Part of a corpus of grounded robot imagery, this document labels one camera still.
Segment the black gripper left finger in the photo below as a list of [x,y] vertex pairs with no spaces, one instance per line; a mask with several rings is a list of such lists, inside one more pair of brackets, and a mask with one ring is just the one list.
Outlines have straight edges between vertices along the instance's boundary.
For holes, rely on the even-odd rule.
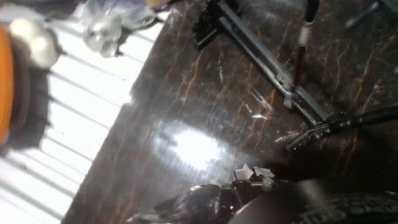
[[214,223],[220,207],[221,187],[205,184],[154,207],[155,223]]

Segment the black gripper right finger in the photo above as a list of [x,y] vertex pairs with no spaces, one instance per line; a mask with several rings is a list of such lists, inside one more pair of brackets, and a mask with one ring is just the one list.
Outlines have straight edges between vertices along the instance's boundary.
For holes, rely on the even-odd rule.
[[275,186],[275,174],[270,170],[262,167],[250,168],[244,164],[241,169],[234,170],[235,180],[249,182],[252,186],[260,187],[263,191],[268,192]]

